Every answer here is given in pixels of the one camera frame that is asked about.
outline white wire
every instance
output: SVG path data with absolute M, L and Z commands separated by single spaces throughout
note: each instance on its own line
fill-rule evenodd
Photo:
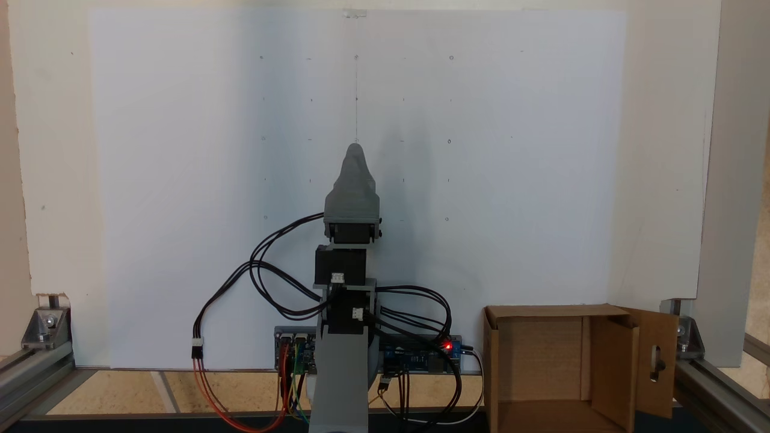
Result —
M 463 351 L 463 355 L 467 355 L 467 354 L 468 354 L 468 351 Z M 468 414 L 467 417 L 465 417 L 465 418 L 463 418 L 463 419 L 461 419 L 459 421 L 437 422 L 436 425 L 458 425 L 458 424 L 462 424 L 465 421 L 468 421 L 469 419 L 473 418 L 474 415 L 476 414 L 476 412 L 479 411 L 479 407 L 481 406 L 481 400 L 482 400 L 482 397 L 484 396 L 484 364 L 481 362 L 481 356 L 478 354 L 478 352 L 476 352 L 476 349 L 473 349 L 472 354 L 476 358 L 476 361 L 478 361 L 479 368 L 481 369 L 481 396 L 479 397 L 478 400 L 476 400 L 476 405 L 474 406 L 473 411 L 471 411 L 470 414 Z M 397 417 L 398 415 L 396 415 L 396 412 L 394 412 L 393 409 L 390 408 L 388 403 L 385 402 L 385 398 L 383 398 L 382 395 L 380 395 L 380 399 L 383 401 L 383 403 L 385 403 L 385 407 L 387 408 L 387 411 L 390 412 L 393 416 Z M 407 418 L 407 421 L 409 421 L 409 422 L 416 422 L 418 424 L 427 424 L 428 423 L 428 421 L 425 421 L 423 419 Z

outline bolt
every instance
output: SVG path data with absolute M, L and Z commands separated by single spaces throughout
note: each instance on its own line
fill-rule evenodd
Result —
M 49 314 L 45 317 L 45 326 L 46 327 L 54 327 L 56 326 L 56 316 L 53 314 Z

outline black wire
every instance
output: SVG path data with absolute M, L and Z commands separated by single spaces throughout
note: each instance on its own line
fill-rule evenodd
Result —
M 434 341 L 436 341 L 437 343 L 442 341 L 447 341 L 450 339 L 450 329 L 452 327 L 452 311 L 446 298 L 441 296 L 441 294 L 439 294 L 435 290 L 431 290 L 426 287 L 419 287 L 419 286 L 385 286 L 385 287 L 378 287 L 376 289 L 376 292 L 380 292 L 380 293 L 386 292 L 386 293 L 393 293 L 393 294 L 409 294 L 413 296 L 425 297 L 427 299 L 437 302 L 441 307 L 444 308 L 444 311 L 446 314 L 446 319 L 444 323 L 441 323 L 433 319 L 428 319 L 427 317 L 417 316 L 416 314 L 410 314 L 410 313 L 405 313 L 403 311 L 392 310 L 387 307 L 380 308 L 380 312 L 384 310 L 384 313 L 385 313 L 384 316 L 392 318 L 401 323 L 410 324 L 412 326 L 420 327 L 422 329 L 428 329 L 429 331 L 436 331 L 437 336 L 434 339 Z M 416 324 L 415 322 L 417 321 L 411 319 L 411 317 L 424 319 L 427 321 L 432 321 L 437 324 L 441 324 L 442 328 L 440 330 L 436 330 L 434 327 L 430 327 L 430 328 L 427 327 L 430 325 Z
M 415 319 L 420 319 L 422 321 L 433 322 L 435 324 L 439 324 L 439 325 L 442 325 L 442 326 L 444 325 L 444 322 L 437 321 L 436 319 L 431 319 L 431 318 L 425 317 L 425 316 L 418 316 L 417 314 L 407 313 L 405 311 L 391 310 L 388 307 L 382 307 L 382 310 L 383 311 L 387 310 L 388 313 L 398 314 L 399 316 L 413 317 Z
M 447 355 L 440 347 L 435 345 L 432 341 L 427 340 L 426 338 L 421 337 L 420 335 L 411 333 L 409 331 L 405 331 L 404 329 L 401 329 L 393 324 L 389 324 L 386 321 L 382 321 L 381 319 L 378 319 L 371 314 L 365 313 L 364 317 L 373 325 L 379 324 L 381 326 L 388 327 L 391 330 L 396 331 L 397 333 L 402 334 L 405 337 L 409 337 L 415 341 L 420 342 L 424 347 L 427 347 L 430 350 L 437 352 L 439 356 L 441 356 L 444 359 L 444 361 L 449 364 L 455 379 L 454 395 L 452 396 L 449 404 L 447 404 L 447 406 L 443 410 L 441 410 L 438 414 L 436 414 L 424 425 L 421 425 L 419 428 L 415 429 L 412 433 L 426 431 L 428 428 L 433 427 L 437 422 L 441 421 L 444 415 L 451 412 L 452 409 L 454 409 L 454 407 L 457 406 L 457 402 L 460 400 L 460 395 L 462 394 L 462 390 L 463 390 L 463 381 L 462 381 L 462 377 L 460 376 L 460 369 L 457 367 L 457 365 L 454 362 L 452 362 L 451 358 L 449 358 L 449 355 Z M 394 339 L 391 334 L 388 334 L 387 332 L 382 331 L 378 327 L 372 326 L 372 329 L 375 334 L 380 335 L 380 338 L 397 342 L 397 340 Z
M 230 276 L 225 280 L 225 283 L 217 290 L 216 293 L 214 293 L 214 295 L 208 300 L 208 302 L 204 304 L 203 308 L 198 314 L 198 317 L 195 320 L 195 323 L 192 326 L 192 337 L 201 338 L 202 336 L 201 327 L 203 323 L 203 315 L 206 313 L 206 310 L 209 308 L 211 304 L 213 304 L 217 299 L 219 299 L 219 297 L 221 297 L 225 292 L 227 292 L 235 284 L 235 282 L 238 281 L 238 279 L 247 271 L 251 276 L 252 283 L 254 284 L 254 287 L 256 288 L 257 292 L 259 292 L 259 294 L 262 295 L 262 297 L 265 298 L 265 300 L 267 300 L 267 302 L 270 303 L 270 305 L 275 307 L 276 310 L 278 310 L 278 312 L 285 318 L 292 321 L 304 321 L 318 315 L 318 313 L 321 312 L 321 310 L 323 310 L 331 301 L 333 301 L 333 298 L 330 297 L 326 301 L 320 302 L 321 301 L 320 296 L 308 290 L 307 287 L 303 286 L 297 279 L 295 279 L 294 277 L 291 277 L 289 274 L 287 274 L 280 268 L 270 263 L 267 263 L 264 260 L 264 257 L 265 257 L 265 252 L 267 251 L 267 248 L 269 248 L 270 245 L 273 244 L 273 242 L 280 239 L 280 237 L 286 235 L 287 233 L 290 233 L 292 230 L 296 229 L 297 227 L 305 223 L 318 220 L 322 217 L 323 217 L 323 213 L 315 213 L 313 215 L 300 218 L 299 220 L 294 221 L 288 226 L 280 230 L 276 230 L 275 232 L 271 233 L 268 237 L 266 237 L 264 240 L 262 240 L 262 242 L 260 242 L 259 245 L 257 245 L 257 247 L 252 252 L 251 257 L 249 258 L 249 261 L 241 264 L 235 271 L 233 271 L 233 273 L 230 274 Z M 262 255 L 258 260 L 256 260 L 255 257 L 259 253 L 262 253 Z M 257 283 L 256 278 L 254 277 L 254 272 L 253 272 L 254 268 L 257 269 L 257 275 L 259 275 L 259 283 Z M 284 307 L 281 304 L 278 304 L 277 302 L 275 302 L 273 297 L 270 296 L 270 293 L 267 292 L 267 289 L 265 288 L 265 285 L 262 282 L 262 278 L 260 274 L 262 269 L 265 269 L 269 272 L 274 273 L 279 278 L 287 282 L 291 287 L 294 287 L 300 293 L 304 294 L 305 296 L 308 296 L 310 299 L 319 303 L 316 306 L 307 308 L 305 310 L 291 310 L 287 307 Z
M 397 315 L 394 315 L 394 314 L 391 314 L 391 313 L 385 311 L 384 308 L 380 309 L 380 316 L 381 317 L 387 317 L 387 318 L 392 319 L 394 321 L 398 321 L 398 322 L 401 322 L 403 324 L 408 324 L 408 325 L 411 325 L 411 326 L 414 326 L 414 327 L 418 327 L 420 329 L 424 329 L 424 330 L 427 330 L 427 331 L 433 331 L 433 332 L 437 333 L 437 336 L 434 339 L 434 341 L 439 341 L 440 340 L 439 337 L 441 335 L 441 330 L 438 329 L 438 328 L 432 327 L 432 326 L 427 325 L 427 324 L 422 324 L 422 323 L 420 323 L 418 321 L 413 321 L 413 320 L 411 320 L 411 319 L 409 319 L 407 317 L 399 317 Z
M 398 425 L 398 431 L 406 431 L 407 430 L 407 422 L 406 418 L 404 417 L 404 407 L 406 405 L 407 399 L 404 397 L 403 391 L 404 388 L 406 388 L 404 382 L 403 382 L 403 374 L 399 374 L 398 376 L 398 414 L 400 417 L 400 423 Z
M 406 424 L 409 421 L 409 396 L 411 394 L 411 381 L 409 378 L 409 368 L 404 369 L 404 374 L 407 376 L 407 404 L 406 404 L 406 416 L 403 417 L 404 424 Z

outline cable bundle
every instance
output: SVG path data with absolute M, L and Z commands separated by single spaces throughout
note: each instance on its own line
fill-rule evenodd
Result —
M 206 302 L 206 304 L 204 304 L 203 308 L 198 314 L 198 317 L 195 320 L 194 325 L 192 326 L 192 359 L 193 359 L 192 366 L 193 366 L 193 370 L 195 371 L 196 382 L 198 384 L 199 390 L 203 394 L 206 401 L 208 401 L 212 409 L 223 420 L 225 420 L 225 422 L 227 422 L 229 425 L 233 426 L 234 428 L 237 428 L 240 431 L 245 431 L 248 433 L 263 433 L 267 431 L 272 431 L 278 425 L 280 425 L 281 422 L 283 422 L 283 419 L 286 417 L 287 414 L 289 416 L 294 416 L 295 418 L 297 418 L 297 415 L 299 415 L 301 418 L 298 418 L 298 419 L 302 419 L 303 421 L 308 422 L 307 416 L 305 416 L 304 411 L 300 405 L 300 393 L 302 391 L 302 385 L 305 377 L 304 373 L 303 372 L 300 373 L 297 368 L 300 346 L 299 344 L 297 344 L 297 346 L 294 348 L 292 352 L 293 344 L 291 344 L 290 342 L 283 342 L 280 345 L 280 359 L 278 363 L 279 380 L 278 380 L 278 393 L 276 396 L 276 411 L 278 410 L 279 400 L 283 402 L 282 409 L 280 413 L 278 413 L 276 418 L 274 418 L 273 422 L 267 427 L 262 429 L 251 428 L 247 425 L 244 425 L 238 422 L 232 417 L 232 415 L 227 411 L 226 407 L 214 394 L 214 391 L 211 388 L 208 378 L 206 377 L 206 368 L 203 363 L 203 333 L 201 330 L 203 325 L 203 316 L 208 310 L 209 306 L 211 306 L 211 304 L 213 304 L 225 292 L 227 292 L 235 284 L 235 282 L 237 282 L 238 279 L 242 275 L 244 275 L 246 272 L 249 273 L 249 277 L 252 281 L 252 284 L 256 288 L 257 292 L 259 292 L 259 294 L 268 303 L 270 303 L 270 305 L 275 307 L 276 310 L 288 320 L 304 321 L 304 320 L 310 319 L 311 317 L 315 317 L 316 315 L 318 315 L 318 313 L 320 313 L 330 303 L 334 302 L 333 294 L 326 301 L 321 302 L 323 300 L 321 296 L 308 290 L 308 288 L 303 286 L 297 279 L 295 279 L 294 277 L 291 277 L 289 274 L 287 274 L 280 268 L 270 263 L 267 263 L 264 260 L 267 250 L 273 245 L 273 243 L 276 240 L 287 235 L 288 233 L 291 233 L 297 227 L 305 223 L 319 220 L 321 218 L 323 218 L 322 213 L 316 213 L 310 216 L 306 216 L 297 221 L 294 221 L 293 223 L 289 224 L 288 226 L 280 230 L 277 230 L 271 233 L 262 242 L 260 242 L 259 245 L 257 245 L 254 251 L 251 253 L 251 256 L 249 257 L 249 261 L 241 264 L 227 278 L 227 280 L 225 280 L 225 283 L 217 290 L 216 293 L 214 293 L 211 299 L 209 299 Z M 271 272 L 277 275 L 281 280 L 285 281 L 291 287 L 297 289 L 300 293 L 304 294 L 305 296 L 317 302 L 318 304 L 304 310 L 291 310 L 288 307 L 284 307 L 283 305 L 277 303 L 265 287 L 265 284 L 262 279 L 262 270 L 266 270 L 268 272 Z M 458 424 L 459 422 L 470 419 L 470 417 L 473 416 L 473 414 L 475 414 L 476 410 L 478 409 L 480 400 L 477 403 L 474 411 L 464 420 L 457 421 L 454 423 L 440 422 L 441 418 L 443 418 L 446 414 L 448 414 L 454 409 L 454 407 L 457 405 L 457 402 L 460 399 L 460 394 L 462 393 L 462 378 L 460 376 L 460 369 L 454 362 L 452 362 L 449 355 L 447 355 L 447 353 L 445 353 L 443 348 L 441 347 L 443 346 L 443 342 L 448 341 L 450 339 L 450 329 L 452 326 L 452 313 L 447 300 L 435 290 L 427 289 L 425 287 L 418 287 L 418 286 L 407 285 L 407 286 L 378 287 L 376 291 L 378 293 L 406 294 L 411 296 L 427 298 L 438 303 L 446 312 L 444 322 L 440 322 L 428 317 L 423 317 L 416 314 L 407 313 L 404 311 L 393 310 L 387 307 L 382 307 L 380 309 L 380 313 L 383 318 L 400 322 L 402 324 L 407 324 L 413 327 L 418 327 L 420 329 L 435 332 L 436 337 L 433 337 L 431 339 L 427 339 L 425 337 L 421 337 L 420 335 L 406 331 L 392 323 L 386 322 L 378 317 L 375 317 L 374 315 L 369 314 L 368 312 L 364 316 L 364 319 L 367 321 L 367 324 L 370 326 L 370 329 L 372 330 L 372 332 L 374 332 L 377 335 L 380 335 L 380 337 L 383 338 L 384 340 L 394 341 L 397 344 L 403 345 L 402 340 L 397 341 L 396 339 L 393 338 L 392 334 L 388 334 L 382 331 L 380 329 L 381 327 L 388 328 L 392 331 L 397 332 L 398 334 L 401 334 L 411 339 L 414 347 L 426 348 L 427 350 L 435 351 L 436 353 L 438 353 L 439 356 L 442 357 L 444 361 L 448 363 L 448 365 L 450 365 L 455 377 L 456 384 L 455 384 L 454 395 L 452 396 L 449 404 L 441 412 L 436 414 L 430 420 L 427 420 L 427 421 L 412 420 L 412 419 L 409 419 L 409 406 L 410 406 L 409 371 L 408 371 L 408 368 L 402 367 L 401 371 L 397 372 L 397 377 L 399 380 L 400 396 L 401 396 L 399 414 L 397 415 L 395 412 L 391 410 L 391 413 L 398 416 L 403 421 L 400 427 L 401 431 L 404 431 L 404 432 L 406 431 L 407 422 L 422 423 L 420 427 L 413 430 L 412 432 L 412 433 L 418 433 L 418 432 L 426 431 L 428 428 L 436 424 Z M 297 384 L 298 374 L 300 377 L 299 384 Z M 381 389 L 381 392 L 378 393 L 378 397 L 381 398 L 383 392 L 384 392 L 384 389 Z

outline orange wire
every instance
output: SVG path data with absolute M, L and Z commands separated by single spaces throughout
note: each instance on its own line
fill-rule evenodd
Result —
M 247 425 L 243 425 L 243 424 L 239 423 L 239 422 L 238 422 L 238 421 L 236 421 L 235 419 L 231 418 L 231 415 L 229 414 L 229 412 L 228 412 L 227 410 L 225 410 L 225 411 L 224 411 L 224 413 L 223 413 L 223 411 L 221 411 L 221 410 L 219 409 L 219 407 L 217 407 L 217 406 L 216 406 L 216 404 L 214 404 L 214 402 L 213 402 L 213 400 L 212 400 L 212 396 L 211 396 L 211 394 L 209 393 L 209 390 L 208 390 L 208 389 L 207 389 L 207 387 L 204 385 L 204 381 L 203 381 L 203 375 L 205 374 L 204 368 L 202 368 L 200 365 L 198 365 L 198 366 L 197 366 L 197 368 L 196 368 L 196 364 L 195 364 L 195 363 L 193 364 L 193 366 L 192 366 L 192 367 L 193 367 L 193 370 L 194 370 L 194 371 L 196 371 L 196 383 L 198 384 L 198 389 L 199 389 L 199 390 L 201 391 L 201 393 L 203 394 L 203 397 L 204 397 L 204 398 L 206 398 L 206 400 L 208 401 L 209 405 L 210 405 L 210 406 L 211 406 L 211 407 L 214 409 L 214 411 L 215 411 L 215 412 L 216 412 L 216 413 L 217 413 L 217 414 L 218 414 L 218 415 L 219 415 L 219 416 L 220 416 L 220 417 L 221 417 L 221 418 L 222 418 L 222 419 L 223 419 L 225 422 L 227 422 L 227 424 L 231 425 L 232 427 L 234 427 L 234 428 L 236 428 L 236 429 L 238 429 L 238 430 L 240 430 L 240 431 L 244 431 L 244 432 L 247 432 L 247 433 L 264 433 L 264 432 L 272 431 L 272 430 L 273 430 L 273 429 L 275 429 L 275 428 L 276 428 L 278 425 L 280 425 L 281 421 L 283 421 L 283 417 L 284 417 L 284 415 L 285 415 L 285 410 L 281 412 L 281 414 L 279 415 L 279 417 L 278 417 L 278 418 L 277 418 L 277 419 L 276 419 L 276 420 L 275 420 L 275 421 L 274 421 L 274 422 L 273 422 L 271 425 L 269 425 L 267 428 L 264 428 L 264 429 L 255 429 L 255 428 L 250 428 L 250 427 L 249 427 L 249 426 L 247 426 Z M 200 373 L 200 374 L 201 374 L 201 376 L 202 376 L 202 377 L 200 378 L 200 380 L 198 379 L 198 374 L 197 374 L 197 373 Z
M 285 356 L 288 352 L 288 348 L 285 349 L 280 356 L 280 365 L 279 365 L 279 387 L 280 387 L 280 378 L 283 376 L 283 368 L 285 364 Z M 193 360 L 192 362 L 192 371 L 195 375 L 195 382 L 198 385 L 198 390 L 203 395 L 203 397 L 206 399 L 206 401 L 209 403 L 209 406 L 218 414 L 218 416 L 224 420 L 227 424 L 232 426 L 233 428 L 236 428 L 240 431 L 244 431 L 245 433 L 267 433 L 268 431 L 274 430 L 276 427 L 278 427 L 281 422 L 283 422 L 284 417 L 286 416 L 286 406 L 288 405 L 287 398 L 289 397 L 288 392 L 286 388 L 284 387 L 283 392 L 283 408 L 281 409 L 281 412 L 278 415 L 278 418 L 276 418 L 273 423 L 268 425 L 266 428 L 251 428 L 247 425 L 243 425 L 236 421 L 235 419 L 231 418 L 230 413 L 227 411 L 226 408 L 223 408 L 224 411 L 220 410 L 219 407 L 214 403 L 211 394 L 209 394 L 209 390 L 207 386 L 204 386 L 204 379 L 205 379 L 205 369 L 203 368 L 203 361 L 202 360 Z

